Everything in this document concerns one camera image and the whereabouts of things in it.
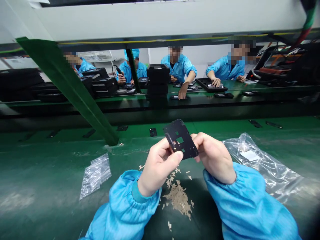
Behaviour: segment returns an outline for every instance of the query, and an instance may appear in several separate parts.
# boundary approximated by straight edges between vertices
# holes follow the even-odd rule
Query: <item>green workbench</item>
[[[247,132],[264,151],[300,175],[320,180],[320,120],[315,117],[268,119],[283,129],[266,125],[255,128],[248,120],[186,122],[190,133],[205,132],[219,140],[239,137]],[[28,140],[26,132],[0,134],[0,238],[70,239],[84,236],[102,204],[108,201],[109,189],[129,169],[144,165],[149,148],[164,137],[167,123],[129,125],[121,131],[119,145],[106,146],[90,129],[65,129],[52,138],[51,131],[39,131]],[[149,136],[155,127],[157,137]],[[108,152],[112,177],[100,189],[79,201],[84,169],[90,161]],[[144,239],[222,239],[221,220],[202,177],[203,166],[193,159],[183,161],[179,169],[181,186],[186,189],[194,209],[187,216],[161,205],[145,228]],[[162,195],[168,191],[163,187]],[[307,238],[313,229],[313,217],[319,199],[300,196],[287,207],[296,219],[300,235]],[[168,221],[172,224],[169,231]]]

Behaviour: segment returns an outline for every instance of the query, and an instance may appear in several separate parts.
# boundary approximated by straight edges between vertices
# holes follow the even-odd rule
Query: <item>worker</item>
[[[185,99],[190,83],[197,76],[197,70],[190,60],[182,54],[183,47],[169,47],[169,55],[161,60],[170,69],[170,82],[183,83],[179,90],[178,99]]]
[[[137,70],[138,79],[141,77],[147,77],[147,67],[142,62],[139,62],[139,54],[140,54],[139,49],[137,48],[132,49],[132,55],[133,55],[134,64],[135,64],[134,67]],[[120,86],[126,83],[134,84],[126,50],[124,50],[124,57],[126,61],[121,63],[119,66],[122,74],[117,73],[117,81]]]
[[[95,66],[93,66],[91,63],[88,63],[84,58],[78,57],[76,52],[67,52],[64,54],[64,56],[80,77],[83,77],[83,72],[90,69],[96,69]]]
[[[204,180],[222,220],[224,239],[301,239],[290,212],[266,192],[258,171],[232,162],[224,144],[207,134],[191,135]],[[142,239],[158,208],[162,185],[181,162],[166,138],[150,148],[144,169],[125,171],[95,214],[84,239]]]
[[[231,53],[220,58],[206,71],[206,75],[211,79],[214,87],[219,87],[221,80],[234,80],[244,82],[244,58],[250,52],[249,44],[234,44]]]

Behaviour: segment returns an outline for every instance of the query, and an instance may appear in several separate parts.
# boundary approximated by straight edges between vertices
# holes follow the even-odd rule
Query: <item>hand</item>
[[[234,183],[237,176],[232,158],[224,144],[205,133],[191,134],[191,137],[199,150],[199,155],[195,157],[196,162],[202,161],[211,176],[221,183]]]
[[[178,99],[182,100],[185,99],[187,96],[187,90],[188,90],[188,85],[187,84],[183,84],[179,90],[179,94],[178,94]]]
[[[239,81],[239,82],[245,82],[245,81],[246,81],[246,78],[245,78],[245,76],[238,76],[238,77],[237,77],[237,81]]]
[[[177,78],[175,78],[174,76],[171,75],[171,82],[175,82],[177,80],[178,80]]]
[[[211,78],[211,81],[212,81],[212,86],[215,86],[217,88],[220,87],[220,83],[221,83],[220,78],[213,77]]]
[[[178,167],[182,158],[183,152],[173,153],[166,138],[153,145],[138,180],[141,195],[149,197],[161,188],[167,176]]]
[[[118,84],[119,85],[123,85],[126,83],[126,78],[124,77],[124,73],[122,72],[118,74],[119,80],[118,80]]]

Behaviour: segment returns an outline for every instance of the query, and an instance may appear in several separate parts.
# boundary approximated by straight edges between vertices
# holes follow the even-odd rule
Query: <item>clear plastic bag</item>
[[[100,188],[101,162],[90,165],[84,170],[80,200]]]
[[[104,183],[111,177],[109,155],[106,153],[91,161],[91,165],[101,162],[101,178],[100,184]]]
[[[106,153],[91,161],[84,171],[80,200],[100,188],[100,185],[111,177],[109,155]]]
[[[247,133],[222,142],[236,161],[260,172],[266,181],[266,191],[282,203],[311,183],[262,151]]]

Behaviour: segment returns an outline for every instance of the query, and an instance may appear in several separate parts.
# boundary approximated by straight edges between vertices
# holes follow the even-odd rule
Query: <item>hole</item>
[[[176,141],[177,141],[179,144],[183,143],[182,137],[177,138]]]

